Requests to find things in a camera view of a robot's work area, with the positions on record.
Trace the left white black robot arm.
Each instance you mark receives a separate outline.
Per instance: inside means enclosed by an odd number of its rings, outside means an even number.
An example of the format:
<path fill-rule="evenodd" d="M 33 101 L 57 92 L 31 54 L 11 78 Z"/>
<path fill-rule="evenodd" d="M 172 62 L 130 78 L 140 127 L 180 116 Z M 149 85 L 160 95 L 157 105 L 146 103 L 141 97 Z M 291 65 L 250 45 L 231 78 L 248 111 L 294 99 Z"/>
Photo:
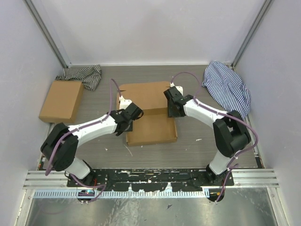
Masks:
<path fill-rule="evenodd" d="M 48 160 L 45 175 L 51 171 L 65 171 L 80 186 L 99 188 L 93 169 L 76 157 L 77 148 L 95 138 L 129 131 L 133 121 L 142 118 L 144 112 L 136 104 L 130 103 L 126 108 L 110 110 L 102 117 L 78 125 L 55 125 L 40 150 Z"/>

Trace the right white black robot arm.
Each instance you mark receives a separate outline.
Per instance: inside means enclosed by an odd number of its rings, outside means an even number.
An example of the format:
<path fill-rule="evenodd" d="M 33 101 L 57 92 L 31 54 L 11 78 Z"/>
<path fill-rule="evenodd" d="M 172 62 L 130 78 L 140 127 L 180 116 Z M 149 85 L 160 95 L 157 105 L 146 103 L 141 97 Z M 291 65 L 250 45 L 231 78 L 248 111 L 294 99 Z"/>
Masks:
<path fill-rule="evenodd" d="M 219 185 L 223 181 L 224 172 L 229 169 L 230 162 L 251 142 L 251 136 L 240 113 L 219 111 L 192 95 L 183 96 L 176 86 L 164 91 L 164 95 L 169 117 L 192 117 L 213 129 L 217 153 L 207 165 L 205 176 L 209 184 Z"/>

